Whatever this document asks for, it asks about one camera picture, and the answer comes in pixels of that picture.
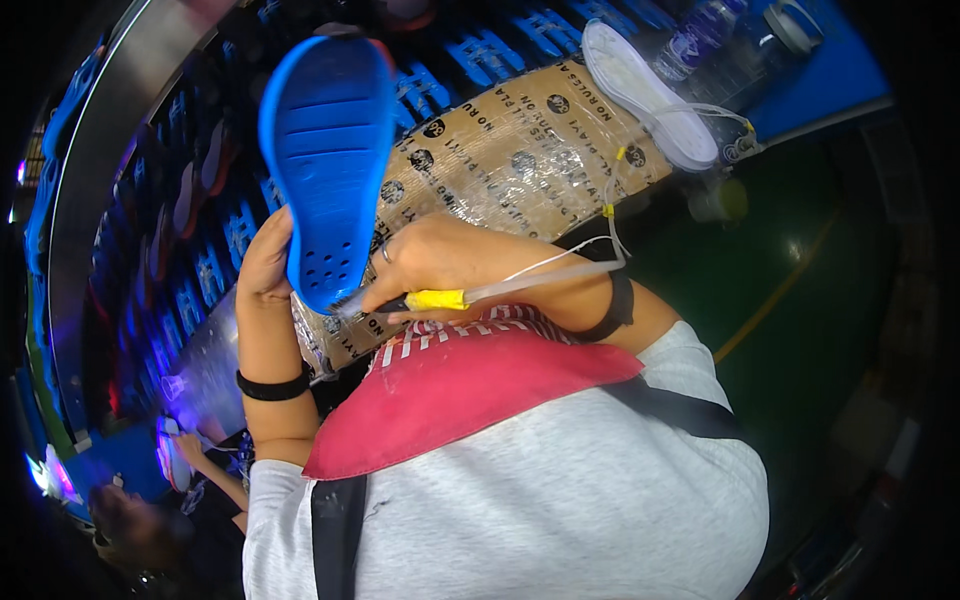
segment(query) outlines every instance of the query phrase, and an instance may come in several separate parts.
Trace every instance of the apron strap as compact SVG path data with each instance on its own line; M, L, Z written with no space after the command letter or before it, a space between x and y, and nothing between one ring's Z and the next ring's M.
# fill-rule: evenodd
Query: apron strap
M715 402L651 388L639 376L600 387L644 417L661 420L695 438L746 442L733 413ZM310 513L319 600L353 600L366 503L367 475L314 484Z

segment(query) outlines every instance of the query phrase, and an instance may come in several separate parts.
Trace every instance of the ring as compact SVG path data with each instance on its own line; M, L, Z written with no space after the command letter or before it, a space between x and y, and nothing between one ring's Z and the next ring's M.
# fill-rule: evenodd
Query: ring
M390 259L390 256L387 254L387 242L384 242L380 246L380 255L383 256L383 260L386 261L388 265L393 264L393 260Z

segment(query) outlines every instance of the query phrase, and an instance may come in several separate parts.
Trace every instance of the hand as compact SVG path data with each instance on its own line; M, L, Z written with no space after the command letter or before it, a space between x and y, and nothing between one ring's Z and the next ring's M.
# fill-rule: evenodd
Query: hand
M209 460L204 455L200 438L192 433L181 433L178 436L170 436L170 439L173 440L177 453L190 467L200 468L200 465Z
M387 242L390 264L381 252L373 254L377 279L367 290L363 310L372 312L405 292L459 290L495 283L561 252L538 240L480 228L442 213L426 215ZM522 296L515 293L508 299L486 299L466 311L394 313L388 322L396 324L407 319L468 322L499 302L528 301Z
M287 244L293 235L290 207L272 214L253 237L237 278L237 298L264 302L289 301L293 287L287 281Z

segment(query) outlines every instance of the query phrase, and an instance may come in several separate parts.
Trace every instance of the yellow floor line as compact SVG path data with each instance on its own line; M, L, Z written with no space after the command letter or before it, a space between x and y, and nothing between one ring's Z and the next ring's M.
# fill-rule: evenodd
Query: yellow floor line
M770 314L770 311L774 309L774 306L777 305L777 302L783 298L783 295L786 294L790 288L800 279L800 276L804 274L806 268L810 266L810 263L813 261L813 258L817 255L817 252L820 251L820 246L824 243L824 240L827 239L827 234L830 231L830 228L833 227L833 224L836 223L837 217L840 214L840 208L833 210L833 214L830 215L830 218L827 219L827 222L820 228L820 232L817 234L817 238L813 240L813 245L810 246L810 251L806 253L804 259L800 261L800 264L793 270L793 272L780 284L780 286L774 290L774 293L770 295L770 298L766 300L754 313L754 315L747 319L747 322L744 323L736 333L733 334L733 337L727 341L719 350L713 353L713 362L714 364L719 364L720 361L730 354L736 345L743 341L743 338L747 337L751 331L753 331L757 325L763 321L767 315Z

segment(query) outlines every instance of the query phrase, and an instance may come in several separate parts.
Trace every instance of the black wristband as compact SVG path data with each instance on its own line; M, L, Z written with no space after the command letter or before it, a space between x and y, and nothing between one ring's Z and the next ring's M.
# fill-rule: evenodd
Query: black wristband
M613 298L610 308L600 323L587 331L567 331L580 342L592 344L606 340L621 325L634 324L634 286L623 269L610 271L610 280L613 283Z
M279 400L291 400L310 389L310 377L313 370L304 360L303 370L293 381L286 383L254 383L240 374L237 370L237 387L246 396L254 400L265 400L267 402L276 402Z

